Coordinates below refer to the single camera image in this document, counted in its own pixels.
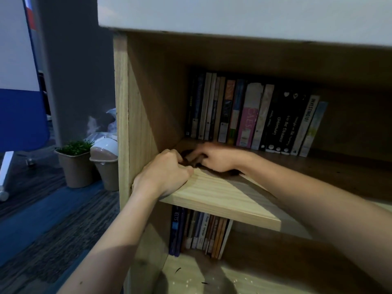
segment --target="dark carpet floor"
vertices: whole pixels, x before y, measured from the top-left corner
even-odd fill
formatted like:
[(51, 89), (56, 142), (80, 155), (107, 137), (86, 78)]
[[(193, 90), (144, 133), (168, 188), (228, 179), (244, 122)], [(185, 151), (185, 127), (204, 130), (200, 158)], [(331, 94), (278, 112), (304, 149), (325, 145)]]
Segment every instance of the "dark carpet floor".
[[(0, 225), (12, 223), (13, 218), (20, 217), (27, 209), (36, 212), (37, 217), (42, 217), (40, 203), (53, 193), (61, 193), (65, 199), (61, 201), (62, 205), (52, 207), (52, 213), (56, 213), (56, 209), (64, 211), (67, 194), (70, 198), (75, 197), (75, 190), (66, 187), (63, 171), (53, 150), (52, 138), (45, 148), (17, 153), (7, 184), (10, 198), (0, 203)], [(27, 167), (26, 155), (35, 159), (35, 167)], [(0, 267), (0, 293), (49, 293), (51, 286), (75, 260), (94, 246), (119, 213), (118, 193), (105, 191), (101, 186), (101, 183), (95, 185), (94, 193), (86, 196), (80, 206), (70, 209), (70, 213), (60, 222), (36, 237), (23, 250), (7, 258), (7, 262)], [(23, 240), (25, 236), (20, 232), (17, 237)], [(2, 236), (0, 239), (0, 246), (6, 247), (7, 239)]]

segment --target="gray wall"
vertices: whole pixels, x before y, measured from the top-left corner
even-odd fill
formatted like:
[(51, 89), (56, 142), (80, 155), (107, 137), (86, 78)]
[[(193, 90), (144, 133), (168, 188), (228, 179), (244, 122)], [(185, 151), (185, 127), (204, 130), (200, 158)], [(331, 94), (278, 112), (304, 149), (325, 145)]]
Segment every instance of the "gray wall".
[(58, 146), (87, 136), (89, 116), (106, 130), (115, 107), (112, 33), (97, 0), (31, 0)]

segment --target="trash can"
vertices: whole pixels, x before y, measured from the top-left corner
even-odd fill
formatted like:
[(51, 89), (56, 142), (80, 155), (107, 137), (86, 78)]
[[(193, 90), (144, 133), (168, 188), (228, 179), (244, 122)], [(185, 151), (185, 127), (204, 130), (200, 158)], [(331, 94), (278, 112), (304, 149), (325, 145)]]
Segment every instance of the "trash can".
[(90, 161), (97, 167), (104, 188), (108, 191), (118, 191), (118, 150), (117, 141), (103, 138), (91, 147)]

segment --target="wooden shelf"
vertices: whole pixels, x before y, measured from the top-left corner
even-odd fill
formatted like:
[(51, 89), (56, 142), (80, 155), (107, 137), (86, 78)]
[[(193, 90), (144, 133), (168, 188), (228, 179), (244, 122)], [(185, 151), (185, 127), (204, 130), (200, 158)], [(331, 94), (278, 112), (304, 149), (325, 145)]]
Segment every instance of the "wooden shelf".
[(168, 256), (154, 291), (156, 294), (321, 292), (384, 293), (331, 246), (268, 230), (257, 238), (232, 231), (220, 261), (199, 250), (188, 250), (179, 257)]
[[(181, 152), (198, 143), (194, 139), (183, 139), (176, 149)], [(383, 192), (392, 188), (390, 173), (366, 167), (346, 165), (320, 159), (301, 158), (257, 152), (265, 158), (329, 182), (352, 193), (361, 190)], [(268, 191), (244, 175), (224, 176), (207, 169), (196, 168), (194, 175), (179, 190), (161, 202), (208, 212), (246, 224), (288, 233), (309, 239), (318, 239), (311, 230), (297, 222), (284, 210)], [(386, 202), (378, 203), (392, 211)]]

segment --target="right hand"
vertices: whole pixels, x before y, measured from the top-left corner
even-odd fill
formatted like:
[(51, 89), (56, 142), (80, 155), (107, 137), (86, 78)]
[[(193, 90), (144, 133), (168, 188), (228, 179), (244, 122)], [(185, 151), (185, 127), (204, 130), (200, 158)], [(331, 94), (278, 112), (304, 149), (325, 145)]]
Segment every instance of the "right hand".
[(216, 143), (202, 143), (197, 148), (187, 155), (185, 158), (191, 162), (198, 156), (204, 154), (207, 157), (202, 160), (202, 165), (214, 171), (225, 172), (232, 169), (238, 169), (239, 163), (242, 161), (243, 150), (236, 148), (218, 145)]

